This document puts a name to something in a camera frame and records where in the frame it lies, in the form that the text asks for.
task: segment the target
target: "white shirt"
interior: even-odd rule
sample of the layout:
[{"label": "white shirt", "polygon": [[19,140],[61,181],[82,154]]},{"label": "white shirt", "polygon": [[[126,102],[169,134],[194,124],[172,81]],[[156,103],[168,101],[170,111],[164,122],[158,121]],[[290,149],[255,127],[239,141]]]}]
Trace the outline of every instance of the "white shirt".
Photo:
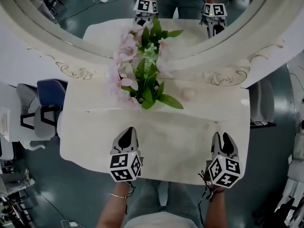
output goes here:
[{"label": "white shirt", "polygon": [[188,218],[173,215],[168,212],[160,212],[150,215],[142,215],[129,220],[124,228],[198,228]]}]

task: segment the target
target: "silver bracelet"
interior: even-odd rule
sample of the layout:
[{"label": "silver bracelet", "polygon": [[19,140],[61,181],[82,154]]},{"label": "silver bracelet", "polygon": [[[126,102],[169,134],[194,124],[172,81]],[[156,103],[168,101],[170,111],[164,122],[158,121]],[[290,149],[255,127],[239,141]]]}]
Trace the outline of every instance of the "silver bracelet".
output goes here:
[{"label": "silver bracelet", "polygon": [[114,194],[114,193],[111,193],[111,195],[112,195],[113,197],[117,197],[117,198],[121,198],[121,199],[126,199],[126,198],[127,198],[127,196],[119,196],[119,195],[116,195],[116,194]]}]

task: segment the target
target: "gray chair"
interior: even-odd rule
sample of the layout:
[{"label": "gray chair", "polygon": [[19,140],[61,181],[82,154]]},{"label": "gray chair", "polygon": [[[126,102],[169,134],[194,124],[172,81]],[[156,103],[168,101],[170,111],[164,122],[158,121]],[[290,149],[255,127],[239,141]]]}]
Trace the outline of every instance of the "gray chair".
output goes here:
[{"label": "gray chair", "polygon": [[[20,125],[35,131],[39,138],[49,138],[55,136],[56,127],[41,121],[41,105],[37,90],[25,84],[17,85],[17,94],[21,101]],[[55,113],[45,112],[44,118],[54,122]]]}]

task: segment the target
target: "blue chair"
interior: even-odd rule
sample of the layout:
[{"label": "blue chair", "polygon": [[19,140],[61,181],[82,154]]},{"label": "blue chair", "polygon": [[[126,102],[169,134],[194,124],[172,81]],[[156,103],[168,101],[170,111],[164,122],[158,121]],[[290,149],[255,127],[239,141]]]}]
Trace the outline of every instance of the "blue chair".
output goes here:
[{"label": "blue chair", "polygon": [[46,79],[37,82],[38,98],[41,104],[41,121],[53,126],[56,122],[44,117],[46,112],[62,111],[65,101],[67,82],[57,79]]}]

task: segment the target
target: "blue jeans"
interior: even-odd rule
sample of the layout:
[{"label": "blue jeans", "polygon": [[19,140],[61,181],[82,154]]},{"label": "blue jeans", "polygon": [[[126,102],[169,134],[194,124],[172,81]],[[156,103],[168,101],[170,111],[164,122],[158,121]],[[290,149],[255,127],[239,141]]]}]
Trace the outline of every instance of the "blue jeans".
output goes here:
[{"label": "blue jeans", "polygon": [[168,200],[166,206],[161,206],[158,187],[161,181],[145,180],[138,200],[132,204],[128,211],[126,222],[142,215],[168,212],[173,215],[191,219],[200,228],[200,214],[188,192],[180,183],[169,182]]},{"label": "blue jeans", "polygon": [[201,19],[203,0],[155,0],[158,17],[172,19],[175,9],[179,11],[179,19]]}]

